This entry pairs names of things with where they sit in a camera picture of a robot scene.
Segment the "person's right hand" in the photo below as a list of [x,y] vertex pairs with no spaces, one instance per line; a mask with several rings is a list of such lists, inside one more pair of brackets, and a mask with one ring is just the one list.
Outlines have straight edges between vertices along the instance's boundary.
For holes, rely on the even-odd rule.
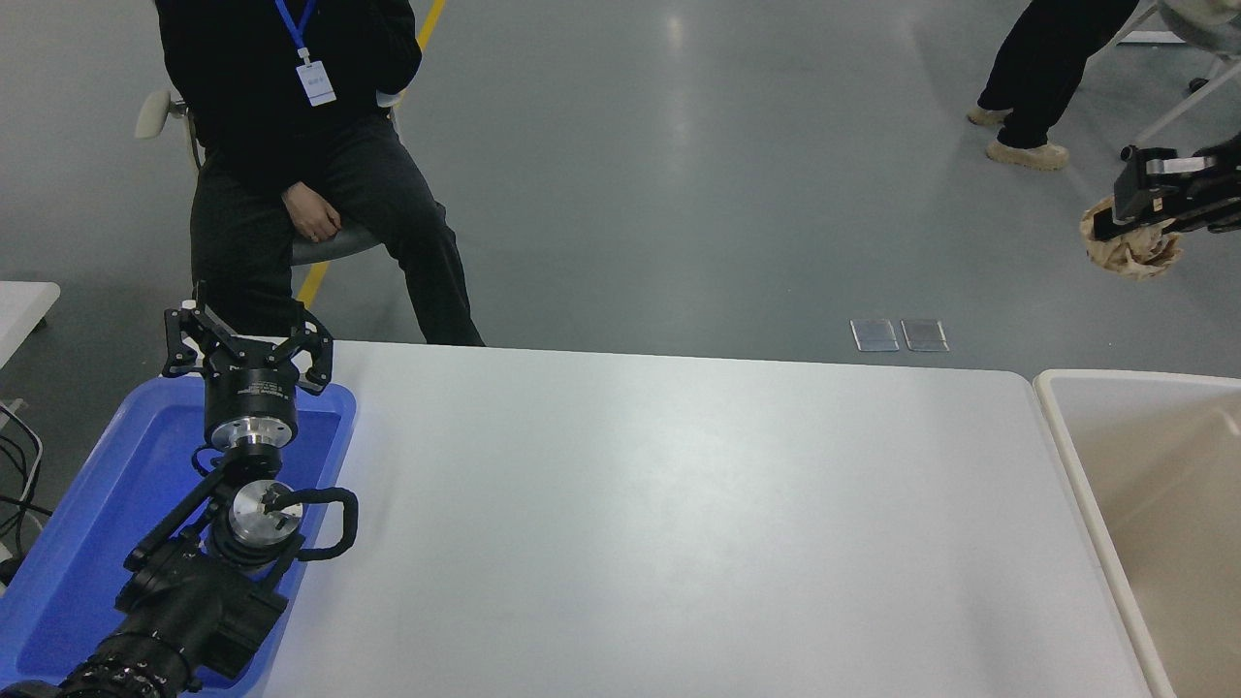
[[297,233],[305,241],[321,243],[340,233],[344,226],[340,212],[305,183],[292,184],[280,199]]

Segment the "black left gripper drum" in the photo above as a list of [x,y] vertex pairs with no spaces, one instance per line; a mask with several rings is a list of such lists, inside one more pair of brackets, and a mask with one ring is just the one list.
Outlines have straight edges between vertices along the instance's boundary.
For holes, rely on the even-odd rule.
[[297,383],[292,361],[268,361],[274,345],[240,339],[230,347],[211,342],[204,349],[206,428],[242,419],[266,419],[297,428]]

